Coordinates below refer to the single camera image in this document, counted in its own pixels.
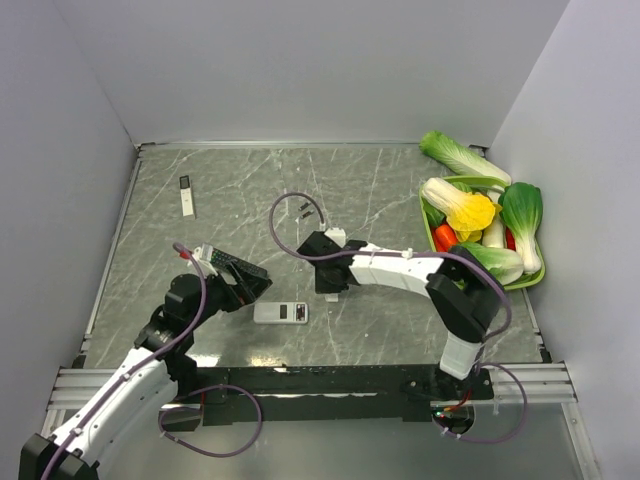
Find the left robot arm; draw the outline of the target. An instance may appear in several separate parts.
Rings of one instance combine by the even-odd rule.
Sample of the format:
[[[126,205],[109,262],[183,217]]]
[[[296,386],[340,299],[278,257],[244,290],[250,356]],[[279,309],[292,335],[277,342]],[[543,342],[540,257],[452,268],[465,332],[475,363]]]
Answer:
[[[194,331],[218,312],[253,304],[272,282],[242,260],[200,263],[175,277],[133,348],[98,392],[48,436],[22,447],[21,479],[100,479],[126,439],[162,406],[192,398],[198,367],[187,352]]]

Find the red white AC remote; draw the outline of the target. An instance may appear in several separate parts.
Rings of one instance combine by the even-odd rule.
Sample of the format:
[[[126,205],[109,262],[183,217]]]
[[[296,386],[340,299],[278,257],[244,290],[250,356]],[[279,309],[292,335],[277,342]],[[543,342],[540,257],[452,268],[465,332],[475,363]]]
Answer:
[[[258,302],[253,310],[258,325],[304,325],[308,317],[309,307],[303,302]]]

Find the white slim remote control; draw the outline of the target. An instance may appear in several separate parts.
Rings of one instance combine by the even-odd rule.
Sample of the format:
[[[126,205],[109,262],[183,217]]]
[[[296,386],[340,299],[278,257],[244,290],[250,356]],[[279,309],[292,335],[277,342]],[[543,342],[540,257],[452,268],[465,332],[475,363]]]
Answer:
[[[194,199],[193,199],[191,180],[188,175],[184,175],[179,178],[179,187],[180,187],[182,214],[184,217],[194,217],[195,216]]]

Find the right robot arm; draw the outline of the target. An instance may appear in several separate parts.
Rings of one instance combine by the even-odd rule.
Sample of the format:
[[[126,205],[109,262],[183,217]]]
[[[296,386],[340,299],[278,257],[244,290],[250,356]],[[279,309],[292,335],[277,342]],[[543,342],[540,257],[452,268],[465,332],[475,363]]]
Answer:
[[[318,294],[374,285],[430,299],[448,331],[436,375],[438,390],[454,399],[471,387],[470,373],[506,295],[496,278],[468,250],[401,251],[361,240],[339,244],[328,232],[315,231],[296,254],[314,267]]]

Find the black TV remote control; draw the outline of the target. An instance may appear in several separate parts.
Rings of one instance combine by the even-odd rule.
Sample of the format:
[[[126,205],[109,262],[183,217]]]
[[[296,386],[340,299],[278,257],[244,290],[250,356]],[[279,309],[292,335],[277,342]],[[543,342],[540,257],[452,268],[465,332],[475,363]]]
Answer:
[[[215,247],[207,247],[206,249],[204,249],[203,256],[216,269],[222,269],[230,273],[230,267],[234,266],[241,273],[245,273],[261,279],[268,278],[268,272],[266,269],[252,264],[248,261],[242,260],[234,255],[228,254]]]

